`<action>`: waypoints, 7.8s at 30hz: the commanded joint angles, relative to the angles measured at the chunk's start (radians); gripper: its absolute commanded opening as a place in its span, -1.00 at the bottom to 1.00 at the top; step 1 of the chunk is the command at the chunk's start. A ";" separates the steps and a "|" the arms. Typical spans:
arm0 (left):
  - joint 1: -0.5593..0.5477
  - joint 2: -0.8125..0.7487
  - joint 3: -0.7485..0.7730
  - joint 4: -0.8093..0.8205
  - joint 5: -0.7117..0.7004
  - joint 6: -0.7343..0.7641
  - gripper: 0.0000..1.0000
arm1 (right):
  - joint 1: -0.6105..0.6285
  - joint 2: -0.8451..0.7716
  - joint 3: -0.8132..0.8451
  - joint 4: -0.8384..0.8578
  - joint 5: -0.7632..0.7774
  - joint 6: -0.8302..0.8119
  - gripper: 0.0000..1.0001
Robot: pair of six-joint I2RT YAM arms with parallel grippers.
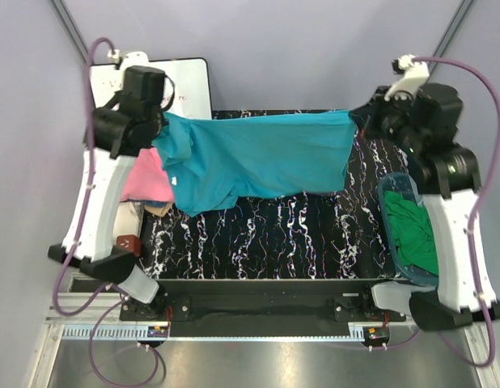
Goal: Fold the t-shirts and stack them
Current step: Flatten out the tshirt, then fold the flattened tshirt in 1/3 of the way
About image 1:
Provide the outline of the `teal t shirt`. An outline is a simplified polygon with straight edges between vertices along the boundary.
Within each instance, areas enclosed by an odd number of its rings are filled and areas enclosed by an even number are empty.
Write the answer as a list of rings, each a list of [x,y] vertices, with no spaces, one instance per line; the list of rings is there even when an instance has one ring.
[[[347,111],[194,120],[171,113],[154,140],[176,207],[189,216],[240,197],[327,194],[345,186],[356,127]]]

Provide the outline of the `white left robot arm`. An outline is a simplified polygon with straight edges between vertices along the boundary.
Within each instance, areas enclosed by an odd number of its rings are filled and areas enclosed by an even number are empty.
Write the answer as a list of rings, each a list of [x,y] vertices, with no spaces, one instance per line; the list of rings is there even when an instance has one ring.
[[[164,70],[150,66],[144,52],[110,56],[121,72],[121,86],[87,119],[83,180],[70,228],[48,256],[114,284],[138,301],[149,320],[160,318],[166,301],[158,283],[137,266],[136,255],[116,247],[113,227],[121,193],[142,149],[148,149],[164,125]]]

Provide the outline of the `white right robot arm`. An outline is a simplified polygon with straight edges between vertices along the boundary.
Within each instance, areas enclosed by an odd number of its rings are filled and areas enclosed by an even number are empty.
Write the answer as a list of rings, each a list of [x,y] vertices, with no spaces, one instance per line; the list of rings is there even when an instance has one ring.
[[[456,142],[462,100],[454,87],[430,81],[429,63],[428,57],[397,58],[398,79],[378,87],[350,117],[364,137],[388,140],[407,155],[434,233],[438,283],[375,285],[358,310],[371,321],[392,310],[423,331],[452,331],[500,319],[478,217],[490,179],[481,178],[476,155]]]

